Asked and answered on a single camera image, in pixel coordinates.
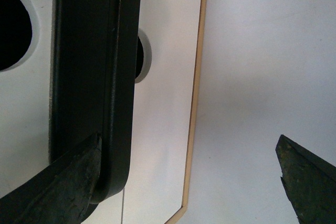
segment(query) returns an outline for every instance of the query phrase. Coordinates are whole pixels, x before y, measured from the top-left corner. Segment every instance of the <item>wooden edge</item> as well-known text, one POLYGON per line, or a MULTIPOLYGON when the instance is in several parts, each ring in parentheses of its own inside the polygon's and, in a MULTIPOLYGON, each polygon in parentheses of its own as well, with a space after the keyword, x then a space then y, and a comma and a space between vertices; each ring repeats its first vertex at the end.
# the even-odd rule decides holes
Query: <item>wooden edge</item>
POLYGON ((196 116, 197 116, 198 90, 200 86, 199 79, 201 76, 205 10, 206 10, 206 0, 201 0, 201 7, 199 10, 200 20, 198 23, 194 84, 193 84, 192 104, 191 104, 191 112, 190 112, 190 124, 189 124, 187 156, 186 156, 185 173, 184 173, 182 205, 181 205, 181 208, 165 224, 177 223, 178 220, 187 211, 187 206, 188 206, 190 175, 191 175, 191 166, 192 166, 192 158, 193 158, 193 148, 194 148, 195 124, 196 124, 196 116))

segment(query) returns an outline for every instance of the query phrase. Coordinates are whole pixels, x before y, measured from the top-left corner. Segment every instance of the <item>white surface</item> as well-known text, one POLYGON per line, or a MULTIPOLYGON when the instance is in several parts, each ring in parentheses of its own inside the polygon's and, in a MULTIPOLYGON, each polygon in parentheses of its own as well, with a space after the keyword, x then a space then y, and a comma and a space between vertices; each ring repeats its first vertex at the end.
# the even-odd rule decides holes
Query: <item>white surface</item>
MULTIPOLYGON (((0 197, 48 166, 53 0, 21 1, 32 19, 33 42, 21 61, 0 72, 0 197)), ((122 194, 118 194, 99 205, 84 223, 121 223, 121 211, 122 194)))
POLYGON ((179 224, 297 224, 275 147, 336 165, 335 0, 208 0, 190 203, 179 224))
POLYGON ((201 0, 141 0, 152 66, 135 85, 124 224, 165 223, 182 204, 201 0))

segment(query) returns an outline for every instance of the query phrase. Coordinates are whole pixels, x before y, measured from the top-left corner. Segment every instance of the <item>dark opening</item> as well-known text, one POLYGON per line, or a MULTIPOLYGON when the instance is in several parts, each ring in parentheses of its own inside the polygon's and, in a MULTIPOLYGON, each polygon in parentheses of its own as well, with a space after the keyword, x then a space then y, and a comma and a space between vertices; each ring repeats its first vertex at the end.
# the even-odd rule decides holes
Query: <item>dark opening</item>
POLYGON ((28 50, 31 24, 20 0, 0 0, 0 71, 17 63, 28 50))
POLYGON ((135 77, 138 77, 139 74, 141 73, 141 69, 143 66, 143 47, 140 38, 138 37, 138 50, 136 53, 136 70, 135 70, 135 77))

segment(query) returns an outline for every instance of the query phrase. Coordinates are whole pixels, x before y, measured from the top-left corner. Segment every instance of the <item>circular hole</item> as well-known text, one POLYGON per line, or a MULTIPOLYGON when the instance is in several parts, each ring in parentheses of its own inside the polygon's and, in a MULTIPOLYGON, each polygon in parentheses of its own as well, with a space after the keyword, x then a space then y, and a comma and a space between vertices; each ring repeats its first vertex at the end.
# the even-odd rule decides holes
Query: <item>circular hole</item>
POLYGON ((138 51, 135 83, 142 81, 148 74, 152 64, 152 49, 147 35, 139 29, 138 32, 138 51))
POLYGON ((17 63, 32 41, 32 23, 20 0, 0 0, 0 71, 17 63))
POLYGON ((141 40, 140 38, 138 37, 138 50, 137 50, 137 53, 136 53, 136 70, 135 70, 135 78, 139 77, 140 73, 141 73, 141 70, 142 70, 142 67, 143 67, 143 57, 144 57, 144 52, 143 52, 143 46, 142 46, 142 43, 141 43, 141 40))

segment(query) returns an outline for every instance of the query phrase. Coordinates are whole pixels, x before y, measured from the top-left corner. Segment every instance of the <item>black plastic frame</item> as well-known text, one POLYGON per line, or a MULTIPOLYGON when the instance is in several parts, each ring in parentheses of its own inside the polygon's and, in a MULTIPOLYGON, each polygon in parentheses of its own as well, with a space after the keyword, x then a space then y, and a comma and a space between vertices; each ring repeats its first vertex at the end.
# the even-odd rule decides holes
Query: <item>black plastic frame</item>
POLYGON ((93 204, 128 178, 139 10, 140 0, 55 0, 50 162, 101 134, 93 204))

